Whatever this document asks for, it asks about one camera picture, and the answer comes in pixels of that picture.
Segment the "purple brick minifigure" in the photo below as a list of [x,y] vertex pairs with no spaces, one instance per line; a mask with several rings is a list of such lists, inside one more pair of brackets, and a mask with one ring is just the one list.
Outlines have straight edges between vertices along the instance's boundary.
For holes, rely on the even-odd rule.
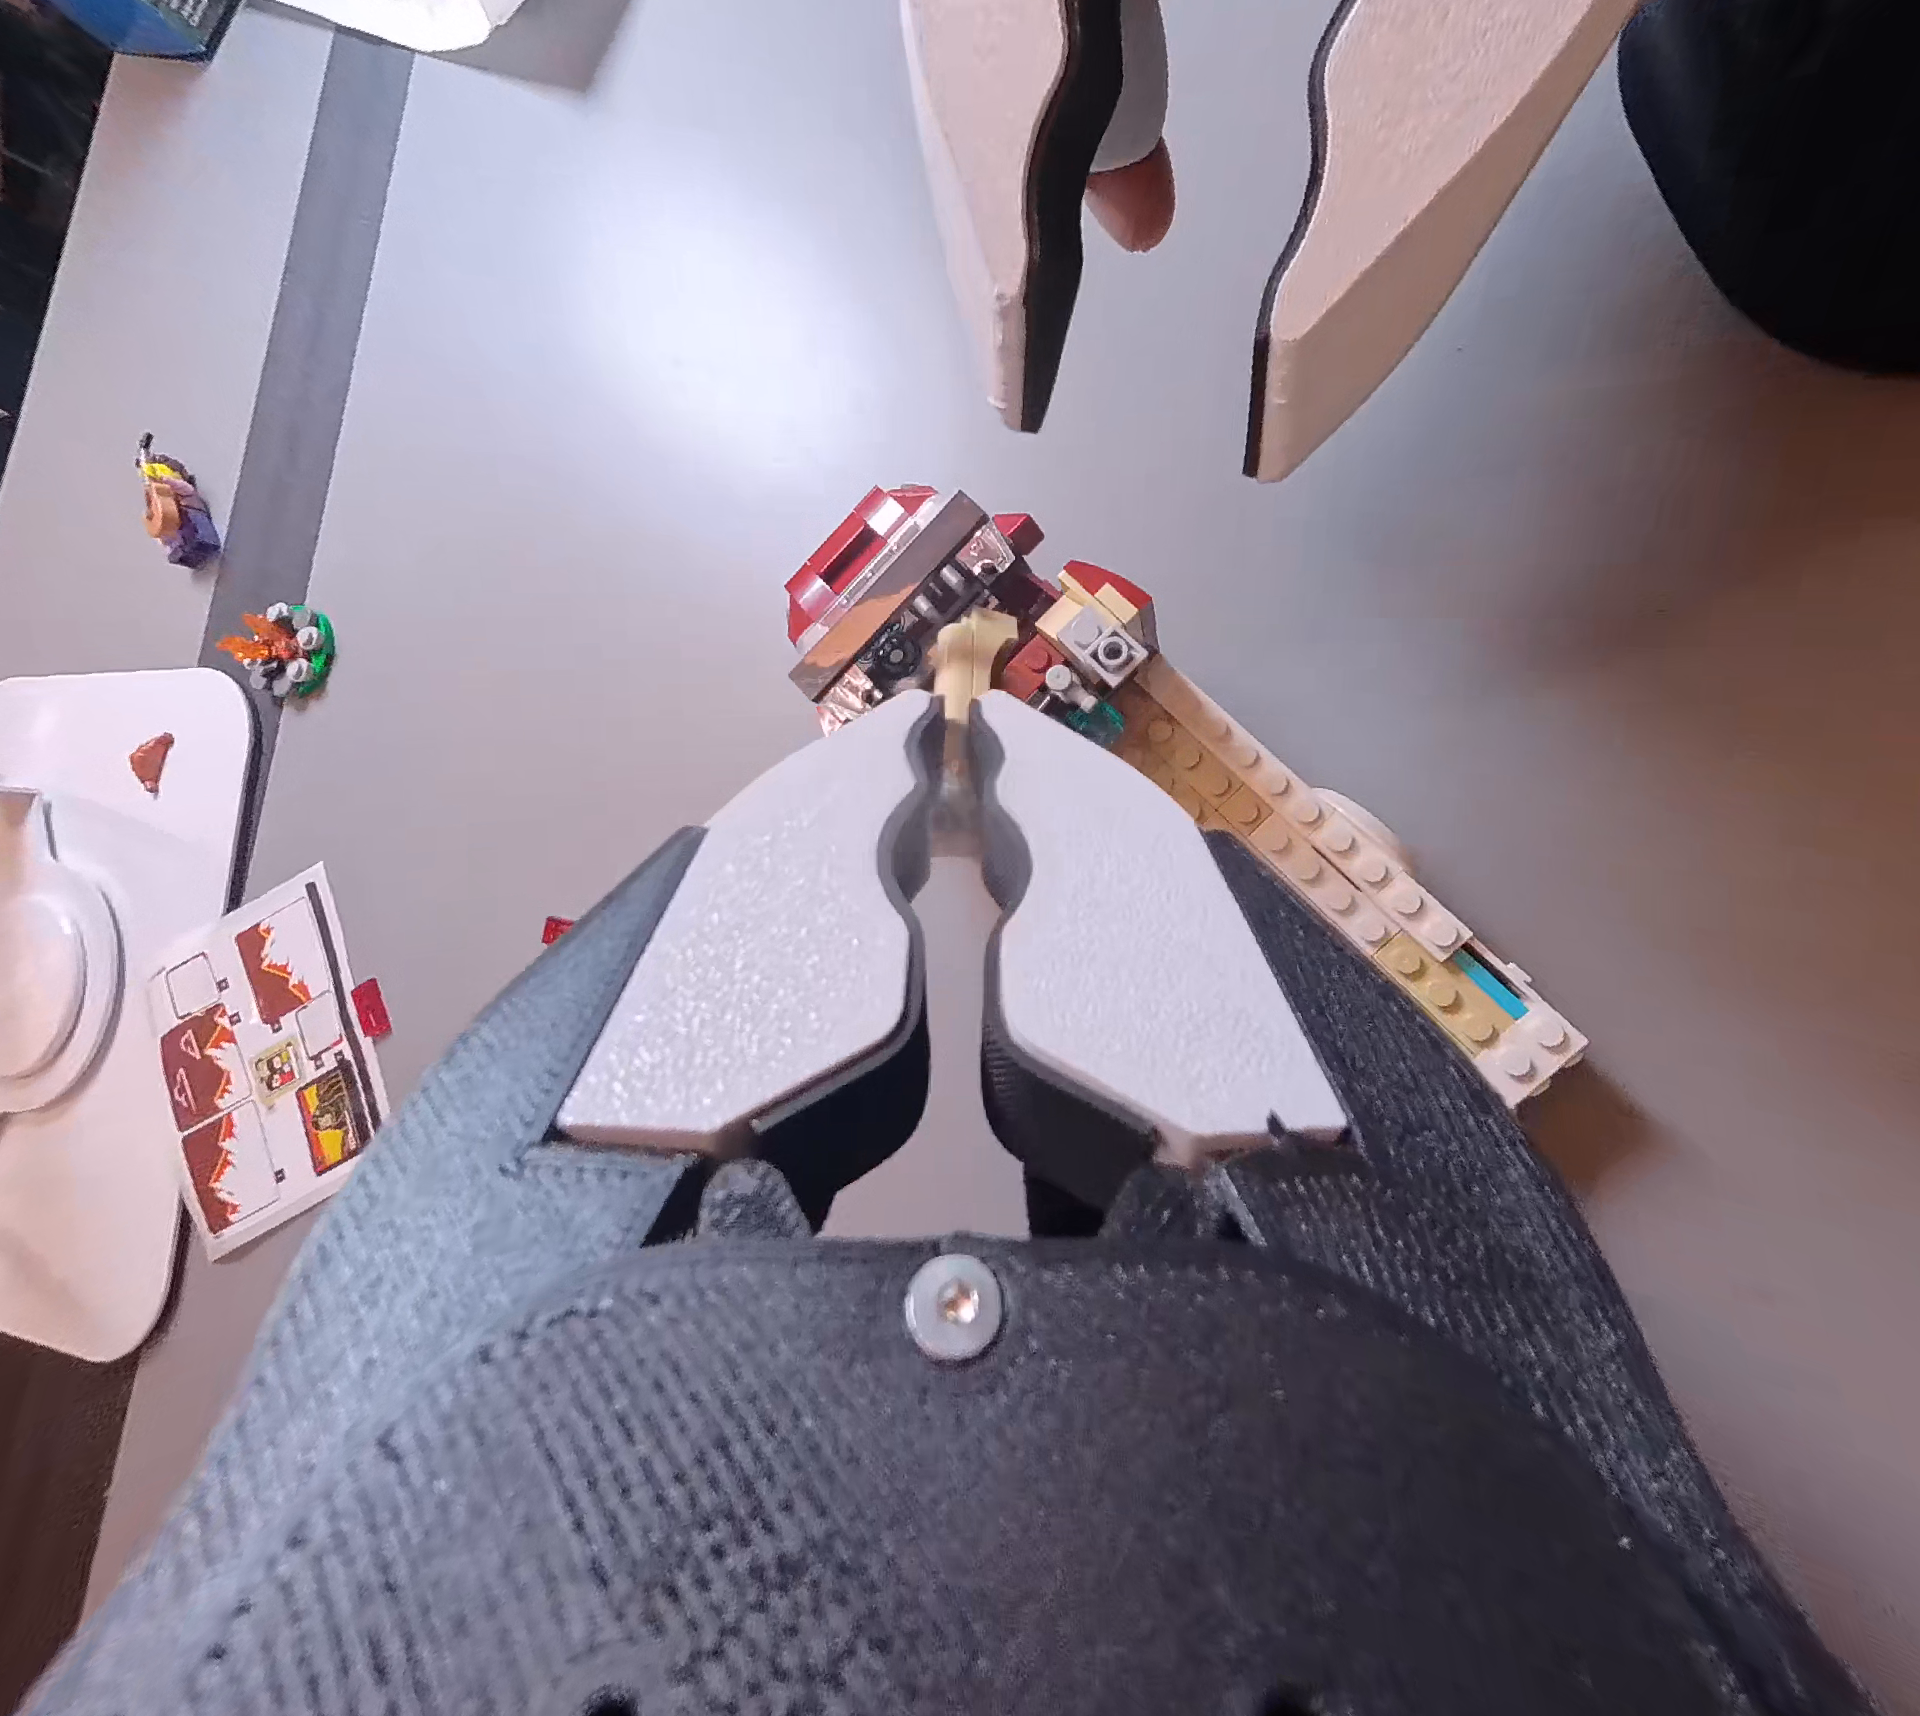
[[180,458],[155,449],[153,434],[142,432],[136,468],[144,496],[144,525],[165,560],[183,569],[199,569],[221,551],[221,536],[197,480]]

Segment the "tan arch brick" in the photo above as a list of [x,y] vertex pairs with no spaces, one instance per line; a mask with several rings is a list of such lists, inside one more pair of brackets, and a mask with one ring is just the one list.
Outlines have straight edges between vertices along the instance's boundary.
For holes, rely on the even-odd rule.
[[935,855],[978,851],[972,708],[994,689],[995,669],[1016,642],[1016,618],[986,604],[972,605],[931,639],[928,668],[943,719],[940,779],[929,810],[929,845]]

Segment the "tan white red brick vehicle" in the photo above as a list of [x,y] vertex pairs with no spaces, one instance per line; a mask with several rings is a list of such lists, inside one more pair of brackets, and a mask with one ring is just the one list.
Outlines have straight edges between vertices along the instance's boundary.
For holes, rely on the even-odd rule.
[[[1578,1066],[1587,1038],[1413,873],[1391,828],[1309,784],[1166,656],[1149,592],[1088,557],[1038,564],[1043,529],[964,489],[874,486],[786,578],[792,684],[826,735],[934,689],[940,629],[973,605],[1016,618],[994,693],[1108,749],[1209,835],[1254,855],[1466,1055],[1516,1109]],[[1146,659],[1108,685],[1089,642],[1121,628]]]

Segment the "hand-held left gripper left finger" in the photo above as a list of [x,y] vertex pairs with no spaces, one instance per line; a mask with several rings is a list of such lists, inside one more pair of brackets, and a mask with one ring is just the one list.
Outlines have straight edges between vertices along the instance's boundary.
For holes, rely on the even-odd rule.
[[819,1225],[929,1089],[934,695],[790,753],[709,818],[553,1125],[586,1145],[774,1165]]

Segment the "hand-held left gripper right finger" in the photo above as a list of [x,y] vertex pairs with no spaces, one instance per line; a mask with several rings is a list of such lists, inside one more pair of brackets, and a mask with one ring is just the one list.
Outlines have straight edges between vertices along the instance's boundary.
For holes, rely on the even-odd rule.
[[972,704],[987,1121],[1042,1214],[1093,1225],[1157,1161],[1185,1173],[1348,1112],[1196,822],[1121,757]]

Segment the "grey desk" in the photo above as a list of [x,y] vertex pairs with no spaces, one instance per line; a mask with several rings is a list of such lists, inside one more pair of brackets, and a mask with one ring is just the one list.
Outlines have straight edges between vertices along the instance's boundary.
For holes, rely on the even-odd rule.
[[114,63],[4,474],[4,673],[193,663],[333,434],[246,893],[308,863],[402,1100],[683,824],[817,737],[782,584],[870,486],[1029,511],[1589,1036],[1528,1109],[1748,1532],[1916,1712],[1916,384],[1758,336],[1609,70],[1307,465],[1238,465],[1338,0],[1163,0],[1178,212],[1088,233],[1046,428],[986,404],[897,0],[528,0],[474,59],[242,9]]

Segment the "printed sticker sheet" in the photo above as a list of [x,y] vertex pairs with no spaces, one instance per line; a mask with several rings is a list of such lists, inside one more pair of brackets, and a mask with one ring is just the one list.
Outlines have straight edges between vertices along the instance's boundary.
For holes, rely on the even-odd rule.
[[390,1114],[322,863],[183,933],[147,976],[181,1204],[218,1261],[330,1199]]

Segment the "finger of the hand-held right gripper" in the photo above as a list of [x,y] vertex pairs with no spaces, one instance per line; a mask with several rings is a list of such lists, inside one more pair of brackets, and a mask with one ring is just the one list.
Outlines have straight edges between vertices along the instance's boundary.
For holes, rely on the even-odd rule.
[[1635,1],[1341,1],[1264,301],[1249,478],[1289,474],[1428,332]]
[[1149,154],[1166,117],[1149,0],[897,0],[926,182],[987,397],[1038,432],[1083,269],[1104,142]]

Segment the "brick campfire build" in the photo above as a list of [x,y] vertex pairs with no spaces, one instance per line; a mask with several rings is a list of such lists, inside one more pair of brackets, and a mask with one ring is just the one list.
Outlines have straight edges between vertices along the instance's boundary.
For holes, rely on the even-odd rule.
[[312,697],[328,681],[338,639],[323,609],[299,602],[270,602],[243,614],[242,628],[218,637],[218,653],[231,658],[247,688],[274,700]]

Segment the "white booklet stand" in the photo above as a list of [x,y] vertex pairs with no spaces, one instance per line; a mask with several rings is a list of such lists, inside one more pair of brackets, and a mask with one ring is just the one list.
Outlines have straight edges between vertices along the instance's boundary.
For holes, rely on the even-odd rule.
[[[155,798],[136,743],[173,734]],[[146,984],[227,907],[254,757],[205,668],[1,684],[1,1330],[90,1363],[169,1294],[180,1161]]]

